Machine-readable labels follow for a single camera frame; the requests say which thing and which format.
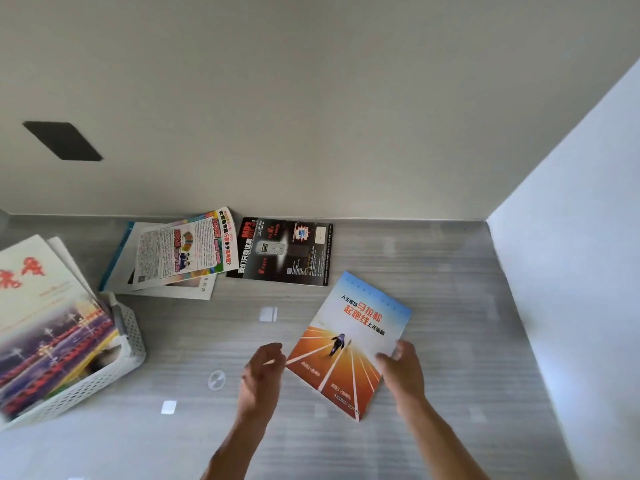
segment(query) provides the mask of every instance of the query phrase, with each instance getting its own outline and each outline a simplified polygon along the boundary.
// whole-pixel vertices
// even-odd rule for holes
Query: gray floor
[[[59,235],[97,285],[123,219],[14,216],[0,248]],[[480,222],[335,221],[330,286],[348,270],[413,310],[427,395],[494,479],[574,479],[508,284]],[[197,479],[234,419],[252,352],[288,353],[327,289],[220,277],[211,301],[120,297],[138,316],[145,364],[56,420],[0,434],[0,478]],[[259,322],[277,306],[275,323]],[[228,375],[207,388],[215,369]],[[164,400],[178,402],[173,416]],[[382,385],[361,423],[285,371],[249,479],[428,478]]]

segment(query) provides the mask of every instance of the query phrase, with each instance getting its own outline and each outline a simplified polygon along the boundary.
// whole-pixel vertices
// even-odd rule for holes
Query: hand
[[[376,361],[401,415],[426,402],[420,359],[411,342],[398,340],[394,358],[379,353],[376,354]]]
[[[256,350],[242,374],[239,420],[257,420],[266,428],[278,403],[285,362],[282,344],[263,345]]]

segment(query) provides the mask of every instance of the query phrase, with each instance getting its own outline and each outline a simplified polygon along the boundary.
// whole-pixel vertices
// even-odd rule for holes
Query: white plastic basket
[[[0,422],[0,431],[58,416],[139,367],[145,361],[147,352],[133,311],[119,303],[113,293],[102,293],[100,297],[111,308],[122,337],[122,346],[118,358],[86,379],[69,387],[69,389],[18,416],[13,421],[4,424]]]

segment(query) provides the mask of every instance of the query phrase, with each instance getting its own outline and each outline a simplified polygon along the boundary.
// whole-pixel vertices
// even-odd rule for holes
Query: book
[[[41,236],[0,251],[3,420],[80,376],[116,338],[109,313]]]
[[[245,217],[231,278],[327,286],[333,224]]]
[[[213,285],[216,281],[215,274],[206,274],[189,280],[182,280],[180,279],[181,275],[177,275],[174,283],[143,290],[133,290],[136,252],[140,233],[145,229],[160,229],[168,225],[149,222],[128,222],[122,241],[100,281],[98,291],[164,298],[210,299],[211,293],[213,293]]]
[[[287,368],[360,421],[380,383],[375,356],[391,355],[411,310],[343,273],[287,357]]]
[[[228,207],[158,229],[142,230],[133,290],[238,268],[236,228]]]

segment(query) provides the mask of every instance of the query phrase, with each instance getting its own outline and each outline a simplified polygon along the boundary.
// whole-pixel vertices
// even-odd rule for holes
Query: red chinese calligraphy
[[[36,258],[25,258],[25,260],[22,263],[24,267],[20,272],[21,275],[25,275],[28,272],[31,272],[32,274],[37,274],[39,276],[45,275],[42,270],[42,266],[40,265],[40,263]]]
[[[13,279],[11,271],[0,269],[0,289],[20,288],[22,283]]]

